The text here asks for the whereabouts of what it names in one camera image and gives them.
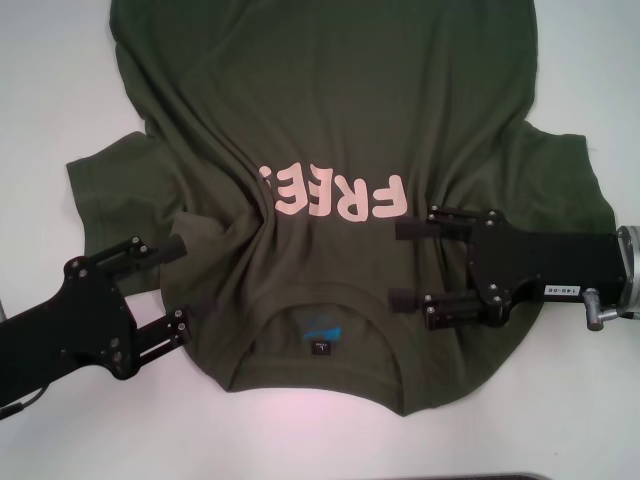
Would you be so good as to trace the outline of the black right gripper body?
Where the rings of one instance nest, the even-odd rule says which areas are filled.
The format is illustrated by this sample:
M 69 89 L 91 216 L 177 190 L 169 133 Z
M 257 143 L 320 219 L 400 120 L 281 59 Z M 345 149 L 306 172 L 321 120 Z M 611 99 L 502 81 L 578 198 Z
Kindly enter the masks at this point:
M 468 262 L 484 298 L 576 298 L 589 288 L 618 298 L 626 281 L 614 233 L 527 232 L 495 220 L 474 227 Z

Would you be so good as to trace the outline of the dark green FREE t-shirt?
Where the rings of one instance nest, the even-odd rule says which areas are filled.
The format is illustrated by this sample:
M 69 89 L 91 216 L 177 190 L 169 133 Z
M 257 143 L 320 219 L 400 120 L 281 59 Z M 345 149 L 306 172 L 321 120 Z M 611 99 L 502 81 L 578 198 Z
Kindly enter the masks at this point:
M 172 235 L 122 281 L 190 310 L 195 364 L 228 391 L 320 388 L 401 415 L 462 398 L 540 308 L 430 330 L 392 288 L 464 287 L 458 242 L 399 241 L 433 205 L 533 231 L 611 232 L 586 141 L 527 121 L 533 0 L 112 0 L 134 132 L 67 171 L 94 254 Z

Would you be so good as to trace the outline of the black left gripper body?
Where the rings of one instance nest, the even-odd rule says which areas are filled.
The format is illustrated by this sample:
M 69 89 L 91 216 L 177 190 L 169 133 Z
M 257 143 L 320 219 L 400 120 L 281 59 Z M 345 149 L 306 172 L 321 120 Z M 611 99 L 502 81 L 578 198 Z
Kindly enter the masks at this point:
M 131 372 L 136 322 L 112 273 L 64 267 L 60 290 L 46 302 L 0 322 L 0 400 L 18 400 L 85 366 L 115 378 Z

